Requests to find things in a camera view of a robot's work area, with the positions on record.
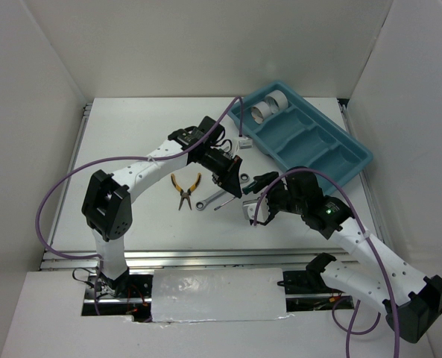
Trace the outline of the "silver ratchet wrench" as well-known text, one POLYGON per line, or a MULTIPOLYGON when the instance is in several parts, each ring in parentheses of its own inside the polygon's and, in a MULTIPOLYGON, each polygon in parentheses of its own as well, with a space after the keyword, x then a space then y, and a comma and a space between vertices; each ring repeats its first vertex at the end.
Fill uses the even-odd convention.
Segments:
MULTIPOLYGON (((250 176, 247 173, 242 173, 239 175, 240 184, 247 183, 250 180, 250 176)), ((195 204, 195 207, 197 210, 202 211, 204 210, 209 204, 211 204, 216 199, 220 198, 222 195, 228 194, 227 191, 220 189, 214 194, 210 195, 208 198, 205 198, 201 201, 198 201, 195 204)))

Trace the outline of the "small white tape roll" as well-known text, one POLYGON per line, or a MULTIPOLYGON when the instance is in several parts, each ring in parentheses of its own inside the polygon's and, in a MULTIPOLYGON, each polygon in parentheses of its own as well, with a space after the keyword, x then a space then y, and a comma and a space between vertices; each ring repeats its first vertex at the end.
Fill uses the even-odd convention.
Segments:
POLYGON ((261 101, 253 105, 250 109, 250 113, 254 122, 259 125, 272 115, 271 108, 265 101, 261 101))

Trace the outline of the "clear packing tape roll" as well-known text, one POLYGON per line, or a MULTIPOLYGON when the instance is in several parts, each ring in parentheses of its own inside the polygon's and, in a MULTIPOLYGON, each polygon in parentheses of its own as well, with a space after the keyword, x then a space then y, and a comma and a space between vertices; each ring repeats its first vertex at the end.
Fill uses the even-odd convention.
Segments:
POLYGON ((288 108, 288 99, 285 94, 276 89, 265 96, 265 103, 273 114, 288 108))

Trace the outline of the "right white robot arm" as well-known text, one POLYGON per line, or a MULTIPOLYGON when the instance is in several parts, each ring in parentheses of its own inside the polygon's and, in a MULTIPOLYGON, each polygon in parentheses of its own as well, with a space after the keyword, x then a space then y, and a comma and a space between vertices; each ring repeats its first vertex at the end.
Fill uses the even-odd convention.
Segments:
POLYGON ((409 343, 418 342, 442 314, 442 277, 426 276, 366 227, 359 227, 352 209, 341 199, 325 195, 313 172, 298 167, 283 178, 268 172, 256 176, 243 191, 261 195, 251 204, 244 203, 251 223, 266 225, 279 212, 299 215, 310 229, 371 272, 362 274, 331 254, 320 254, 307 265, 311 290, 323 292, 328 287, 358 298, 383 315, 409 343))

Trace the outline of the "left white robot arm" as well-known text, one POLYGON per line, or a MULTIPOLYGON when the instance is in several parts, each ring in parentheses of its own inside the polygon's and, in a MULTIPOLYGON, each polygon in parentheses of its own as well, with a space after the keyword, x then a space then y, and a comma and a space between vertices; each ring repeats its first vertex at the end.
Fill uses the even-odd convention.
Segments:
POLYGON ((102 287, 110 296, 119 298, 129 289, 124 235, 133 222, 132 204, 144 191, 178 169, 197 163, 211 171, 214 184, 236 198, 242 196, 241 158, 218 146, 224 132, 222 125, 206 116, 197 126, 169 134, 145 159, 113 173, 98 170, 91 176, 81 211, 95 237, 102 287))

